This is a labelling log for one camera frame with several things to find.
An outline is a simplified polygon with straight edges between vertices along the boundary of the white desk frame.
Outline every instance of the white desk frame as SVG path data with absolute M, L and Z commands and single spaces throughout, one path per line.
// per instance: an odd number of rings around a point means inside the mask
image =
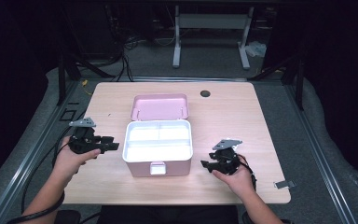
M 242 39 L 238 42 L 242 67 L 245 70 L 250 68 L 248 57 L 245 51 L 246 39 L 249 34 L 254 8 L 250 7 L 248 14 L 180 14 L 179 6 L 175 7 L 175 50 L 173 53 L 174 68 L 180 64 L 180 29 L 181 28 L 209 28 L 209 29 L 243 29 Z

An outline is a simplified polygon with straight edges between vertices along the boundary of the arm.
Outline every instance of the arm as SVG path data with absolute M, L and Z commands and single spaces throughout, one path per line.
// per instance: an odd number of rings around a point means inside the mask
M 72 176 L 79 170 L 80 166 L 85 164 L 86 161 L 96 158 L 101 153 L 100 149 L 94 149 L 90 152 L 77 155 L 67 146 L 68 141 L 68 137 L 63 139 L 62 145 L 64 147 L 57 157 L 50 177 L 24 211 L 23 216 L 43 211 L 55 204 L 60 199 L 64 188 L 72 179 Z M 56 215 L 57 211 L 54 211 L 48 215 L 25 223 L 54 223 Z
M 224 175 L 216 170 L 212 174 L 228 184 L 230 189 L 241 199 L 249 217 L 254 223 L 282 223 L 255 192 L 251 174 L 242 165 L 233 175 Z

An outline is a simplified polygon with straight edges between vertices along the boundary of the table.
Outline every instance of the table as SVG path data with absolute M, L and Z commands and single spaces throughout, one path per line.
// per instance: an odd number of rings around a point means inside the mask
M 202 97 L 201 91 L 209 91 Z M 189 175 L 132 177 L 122 159 L 125 132 L 138 94 L 184 93 L 193 140 Z M 237 204 L 228 186 L 203 168 L 221 139 L 242 140 L 237 152 L 247 158 L 257 178 L 257 192 L 266 203 L 288 203 L 284 180 L 254 86 L 247 82 L 137 82 L 98 84 L 85 118 L 96 123 L 95 135 L 114 136 L 118 151 L 107 151 L 82 166 L 65 189 L 64 203 L 82 204 Z

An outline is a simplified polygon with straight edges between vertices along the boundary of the storage box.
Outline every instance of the storage box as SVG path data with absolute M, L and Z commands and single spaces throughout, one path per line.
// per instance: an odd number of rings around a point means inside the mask
M 193 147 L 184 94 L 134 98 L 123 160 L 133 176 L 188 175 Z

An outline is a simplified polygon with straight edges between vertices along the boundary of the hand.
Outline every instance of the hand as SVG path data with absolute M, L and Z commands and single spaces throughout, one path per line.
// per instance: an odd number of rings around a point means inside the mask
M 242 156 L 239 156 L 239 158 L 241 162 L 246 164 L 246 161 Z M 240 165 L 233 175 L 225 175 L 216 170 L 213 170 L 212 174 L 228 184 L 230 189 L 241 199 L 249 193 L 255 193 L 251 174 L 243 165 Z
M 80 166 L 86 164 L 86 161 L 96 158 L 100 153 L 100 149 L 94 149 L 87 153 L 76 154 L 68 146 L 69 136 L 62 140 L 62 150 L 58 154 L 54 165 L 52 175 L 65 182 L 65 185 L 72 179 L 72 176 L 77 173 Z

